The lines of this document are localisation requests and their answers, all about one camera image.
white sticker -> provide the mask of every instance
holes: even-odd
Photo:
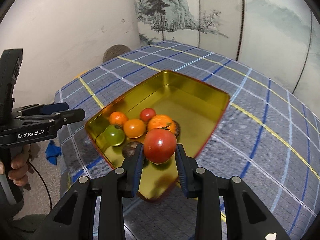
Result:
[[[274,234],[267,234],[267,236],[265,237],[266,240],[276,240],[277,238],[277,233],[274,233]]]

orange fruit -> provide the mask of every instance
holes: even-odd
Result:
[[[120,125],[123,126],[125,122],[128,121],[127,116],[121,112],[113,112],[109,117],[109,122],[112,125]]]
[[[124,123],[123,131],[129,138],[138,138],[146,131],[146,124],[140,119],[131,119]]]
[[[156,128],[166,128],[172,133],[176,131],[176,124],[165,114],[157,114],[148,122],[148,131]]]

green tomato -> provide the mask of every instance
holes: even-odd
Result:
[[[114,125],[109,125],[104,130],[104,136],[111,146],[118,146],[124,142],[125,134],[121,129],[117,129]]]

silver bolt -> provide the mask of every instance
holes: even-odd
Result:
[[[124,168],[121,168],[121,167],[120,167],[120,168],[116,168],[116,169],[115,169],[115,173],[116,173],[116,174],[122,174],[122,173],[124,173]]]
[[[239,178],[239,177],[237,177],[237,176],[234,176],[234,177],[232,178],[232,181],[233,181],[234,183],[240,183],[240,182],[241,182],[241,178]]]
[[[198,167],[198,168],[196,168],[196,173],[204,174],[205,173],[205,169],[202,168],[202,167]]]
[[[80,178],[79,178],[79,182],[80,183],[86,183],[88,181],[88,177],[86,177],[86,176],[81,176]]]

blue checkered tablecloth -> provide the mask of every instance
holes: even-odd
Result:
[[[55,102],[86,112],[83,122],[59,131],[62,181],[111,168],[93,147],[85,122],[103,106],[159,70],[174,70],[230,94],[214,134],[197,157],[216,176],[237,175],[271,210],[291,239],[300,239],[320,210],[318,118],[295,96],[239,62],[189,45],[163,41],[105,62],[62,87]],[[61,185],[61,193],[67,190]],[[100,200],[97,200],[97,213]],[[124,199],[127,239],[193,239],[197,202],[176,187],[159,204]],[[226,237],[221,200],[223,239]],[[95,221],[95,234],[98,216]]]

